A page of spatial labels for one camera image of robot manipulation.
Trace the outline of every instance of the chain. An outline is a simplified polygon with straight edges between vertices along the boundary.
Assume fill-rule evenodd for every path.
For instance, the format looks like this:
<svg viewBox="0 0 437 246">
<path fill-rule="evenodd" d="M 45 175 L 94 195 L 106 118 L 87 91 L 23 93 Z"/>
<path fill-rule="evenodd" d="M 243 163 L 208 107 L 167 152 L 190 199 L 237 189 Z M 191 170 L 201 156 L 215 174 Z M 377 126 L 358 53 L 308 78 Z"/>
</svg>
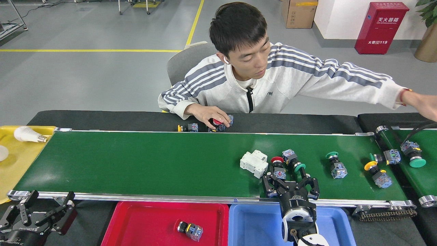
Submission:
<svg viewBox="0 0 437 246">
<path fill-rule="evenodd" d="M 400 211 L 389 211 L 382 213 L 365 214 L 361 212 L 360 221 L 395 221 L 405 218 L 411 218 L 417 215 L 416 210 L 400 210 Z"/>
</svg>

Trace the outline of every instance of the yellow tray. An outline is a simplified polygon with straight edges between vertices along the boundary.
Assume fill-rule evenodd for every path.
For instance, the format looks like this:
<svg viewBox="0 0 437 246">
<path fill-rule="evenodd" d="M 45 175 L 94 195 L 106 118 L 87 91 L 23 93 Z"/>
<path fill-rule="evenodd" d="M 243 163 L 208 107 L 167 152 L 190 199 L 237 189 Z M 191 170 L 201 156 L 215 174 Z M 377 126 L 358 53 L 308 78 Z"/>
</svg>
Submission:
<svg viewBox="0 0 437 246">
<path fill-rule="evenodd" d="M 6 159 L 0 162 L 0 204 L 8 202 L 7 193 L 12 190 L 32 162 L 39 155 L 46 143 L 20 142 L 14 138 L 14 131 L 19 126 L 0 127 L 0 145 L 9 150 Z M 48 139 L 56 127 L 29 126 Z"/>
</svg>

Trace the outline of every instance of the light bulb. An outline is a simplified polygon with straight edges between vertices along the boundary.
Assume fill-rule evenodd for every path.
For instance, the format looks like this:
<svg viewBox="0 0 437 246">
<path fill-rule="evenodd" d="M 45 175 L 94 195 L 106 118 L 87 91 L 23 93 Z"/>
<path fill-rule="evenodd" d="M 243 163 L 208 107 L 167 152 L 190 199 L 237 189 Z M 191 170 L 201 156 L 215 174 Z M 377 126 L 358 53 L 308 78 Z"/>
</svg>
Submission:
<svg viewBox="0 0 437 246">
<path fill-rule="evenodd" d="M 9 155 L 9 150 L 3 145 L 0 145 L 0 162 L 7 158 Z"/>
<path fill-rule="evenodd" d="M 28 126 L 22 126 L 14 131 L 14 137 L 18 141 L 25 142 L 25 141 L 31 141 L 31 142 L 47 142 L 47 138 Z"/>
</svg>

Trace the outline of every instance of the gray chair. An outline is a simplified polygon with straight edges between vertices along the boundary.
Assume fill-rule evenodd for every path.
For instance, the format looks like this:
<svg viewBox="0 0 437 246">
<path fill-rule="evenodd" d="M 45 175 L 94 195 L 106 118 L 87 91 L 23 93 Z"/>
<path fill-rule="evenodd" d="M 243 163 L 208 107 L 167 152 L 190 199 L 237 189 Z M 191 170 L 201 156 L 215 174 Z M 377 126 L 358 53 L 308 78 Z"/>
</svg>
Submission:
<svg viewBox="0 0 437 246">
<path fill-rule="evenodd" d="M 188 71 L 195 67 L 199 62 L 217 52 L 213 44 L 195 43 L 189 45 L 188 48 L 174 55 L 167 62 L 167 73 L 170 79 L 171 86 L 177 82 L 183 81 Z"/>
</svg>

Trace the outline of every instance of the gray floor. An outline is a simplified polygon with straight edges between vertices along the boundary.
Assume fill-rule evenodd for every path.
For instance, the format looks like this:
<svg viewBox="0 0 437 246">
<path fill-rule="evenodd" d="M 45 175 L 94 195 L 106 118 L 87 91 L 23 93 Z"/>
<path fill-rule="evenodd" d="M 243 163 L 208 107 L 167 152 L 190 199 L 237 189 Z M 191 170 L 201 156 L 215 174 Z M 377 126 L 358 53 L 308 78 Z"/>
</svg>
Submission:
<svg viewBox="0 0 437 246">
<path fill-rule="evenodd" d="M 116 1 L 59 4 L 39 8 L 24 18 L 29 30 L 0 42 L 0 49 L 163 49 L 181 50 L 187 42 L 201 0 L 166 0 L 150 15 Z M 193 42 L 209 41 L 208 28 L 224 0 L 205 0 Z M 437 94 L 437 65 L 414 58 L 414 50 L 392 47 L 386 55 L 359 55 L 351 48 L 322 48 L 311 29 L 286 29 L 278 0 L 246 1 L 261 10 L 272 42 L 303 49 L 322 59 L 336 58 L 390 74 L 398 84 L 424 94 Z M 41 5 L 16 0 L 25 15 Z M 16 16 L 0 1 L 0 22 Z M 173 52 L 0 52 L 0 126 L 26 124 L 39 111 L 51 109 L 160 111 L 158 94 L 170 86 L 166 63 Z M 283 113 L 356 116 L 396 111 L 381 105 L 296 97 Z"/>
</svg>

